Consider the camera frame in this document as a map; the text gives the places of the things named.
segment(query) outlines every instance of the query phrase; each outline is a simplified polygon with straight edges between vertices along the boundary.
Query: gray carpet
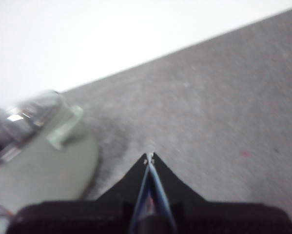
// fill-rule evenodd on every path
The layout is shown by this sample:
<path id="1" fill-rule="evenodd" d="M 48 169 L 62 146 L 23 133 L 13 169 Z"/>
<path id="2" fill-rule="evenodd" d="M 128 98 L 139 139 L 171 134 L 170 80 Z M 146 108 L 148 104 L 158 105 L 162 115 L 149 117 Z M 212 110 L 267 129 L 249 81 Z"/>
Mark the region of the gray carpet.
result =
<path id="1" fill-rule="evenodd" d="M 292 11 L 64 96 L 100 146 L 89 199 L 155 151 L 208 200 L 264 202 L 292 218 Z"/>

